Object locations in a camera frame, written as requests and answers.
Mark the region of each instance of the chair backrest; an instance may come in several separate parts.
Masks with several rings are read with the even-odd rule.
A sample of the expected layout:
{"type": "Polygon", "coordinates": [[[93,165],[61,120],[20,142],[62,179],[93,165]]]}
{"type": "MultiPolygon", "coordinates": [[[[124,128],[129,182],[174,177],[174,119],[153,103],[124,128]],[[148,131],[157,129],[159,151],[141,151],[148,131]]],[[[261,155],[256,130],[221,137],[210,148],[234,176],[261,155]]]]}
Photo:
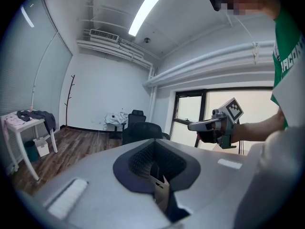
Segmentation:
{"type": "Polygon", "coordinates": [[[161,127],[149,122],[137,122],[123,131],[122,144],[125,145],[151,138],[163,139],[161,127]]]}
{"type": "Polygon", "coordinates": [[[170,135],[168,135],[166,133],[162,133],[162,135],[163,135],[163,139],[171,140],[170,135]]]}
{"type": "Polygon", "coordinates": [[[128,115],[128,127],[136,122],[145,122],[146,116],[142,110],[133,110],[131,114],[128,115]]]}

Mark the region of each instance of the air vent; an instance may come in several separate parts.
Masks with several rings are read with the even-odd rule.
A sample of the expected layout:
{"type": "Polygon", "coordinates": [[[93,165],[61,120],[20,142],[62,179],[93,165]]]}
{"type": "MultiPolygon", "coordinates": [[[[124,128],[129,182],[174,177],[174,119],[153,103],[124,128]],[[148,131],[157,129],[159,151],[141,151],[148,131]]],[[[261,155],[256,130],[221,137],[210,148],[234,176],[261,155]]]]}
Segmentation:
{"type": "Polygon", "coordinates": [[[118,35],[114,35],[114,34],[111,34],[108,32],[104,32],[104,31],[93,30],[93,29],[90,30],[90,36],[94,37],[94,38],[106,40],[109,42],[114,42],[114,43],[117,43],[119,40],[118,35]]]}

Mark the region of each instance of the teal bin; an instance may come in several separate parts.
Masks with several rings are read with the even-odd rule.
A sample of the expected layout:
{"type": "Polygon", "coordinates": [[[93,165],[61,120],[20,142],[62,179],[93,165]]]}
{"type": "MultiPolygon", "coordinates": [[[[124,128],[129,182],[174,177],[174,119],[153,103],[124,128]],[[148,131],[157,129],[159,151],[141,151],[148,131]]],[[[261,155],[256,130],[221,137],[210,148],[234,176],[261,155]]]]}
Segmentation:
{"type": "Polygon", "coordinates": [[[38,156],[38,151],[37,151],[34,141],[28,141],[28,142],[24,143],[24,148],[28,154],[29,160],[31,162],[36,162],[38,160],[39,156],[38,156]]]}

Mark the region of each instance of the window frame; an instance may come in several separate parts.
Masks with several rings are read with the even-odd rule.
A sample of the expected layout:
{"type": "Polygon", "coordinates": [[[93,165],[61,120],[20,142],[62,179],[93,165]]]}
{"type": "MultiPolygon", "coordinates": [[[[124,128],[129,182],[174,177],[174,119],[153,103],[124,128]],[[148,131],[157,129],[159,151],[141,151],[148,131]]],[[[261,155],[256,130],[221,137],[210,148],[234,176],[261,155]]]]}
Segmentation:
{"type": "MultiPolygon", "coordinates": [[[[198,97],[201,96],[201,106],[200,106],[200,113],[199,113],[199,121],[204,120],[205,115],[205,107],[206,107],[206,97],[208,92],[224,92],[224,91],[272,91],[273,87],[269,86],[254,86],[254,87],[227,87],[227,88],[212,88],[212,89],[200,89],[200,90],[193,90],[193,91],[185,91],[185,92],[176,92],[175,95],[175,104],[173,108],[173,116],[172,116],[172,125],[170,131],[170,137],[172,138],[173,134],[173,124],[174,122],[181,123],[183,125],[189,125],[193,122],[188,120],[183,120],[176,118],[178,114],[178,103],[179,98],[184,97],[198,97]]],[[[199,140],[196,139],[195,146],[198,147],[199,140]]]]}

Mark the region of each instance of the wooden floor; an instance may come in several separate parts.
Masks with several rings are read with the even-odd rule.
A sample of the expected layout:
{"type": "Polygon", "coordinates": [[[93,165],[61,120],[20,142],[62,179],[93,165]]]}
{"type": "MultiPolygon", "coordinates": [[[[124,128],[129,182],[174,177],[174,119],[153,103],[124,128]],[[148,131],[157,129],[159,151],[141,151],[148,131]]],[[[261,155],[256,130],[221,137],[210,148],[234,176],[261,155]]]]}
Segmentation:
{"type": "Polygon", "coordinates": [[[55,133],[58,153],[54,153],[51,139],[47,140],[50,153],[40,157],[32,165],[39,176],[34,180],[24,161],[19,163],[19,170],[11,176],[16,189],[33,195],[39,188],[53,177],[74,165],[82,158],[122,145],[121,140],[109,139],[109,134],[62,129],[55,133]]]}

